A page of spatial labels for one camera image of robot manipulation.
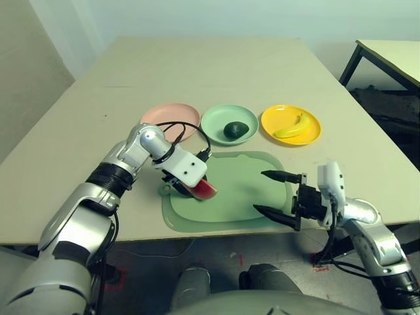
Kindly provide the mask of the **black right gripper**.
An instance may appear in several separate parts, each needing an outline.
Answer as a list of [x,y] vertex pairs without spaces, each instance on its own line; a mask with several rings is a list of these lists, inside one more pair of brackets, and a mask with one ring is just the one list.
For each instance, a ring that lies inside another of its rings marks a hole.
[[292,199],[291,212],[294,217],[285,215],[279,209],[265,205],[253,205],[253,207],[263,216],[273,222],[286,225],[294,231],[301,230],[301,219],[312,219],[323,221],[326,217],[326,207],[322,205],[321,192],[314,187],[306,185],[306,174],[293,174],[286,171],[261,171],[261,174],[278,182],[289,182],[298,184],[296,195]]

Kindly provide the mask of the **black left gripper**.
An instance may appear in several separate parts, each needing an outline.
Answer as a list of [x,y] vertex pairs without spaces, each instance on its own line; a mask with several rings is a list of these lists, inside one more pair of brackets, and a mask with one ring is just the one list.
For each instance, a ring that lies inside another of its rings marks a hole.
[[162,181],[172,188],[174,188],[178,193],[186,197],[192,197],[192,194],[187,190],[187,187],[174,175],[171,173],[164,173]]

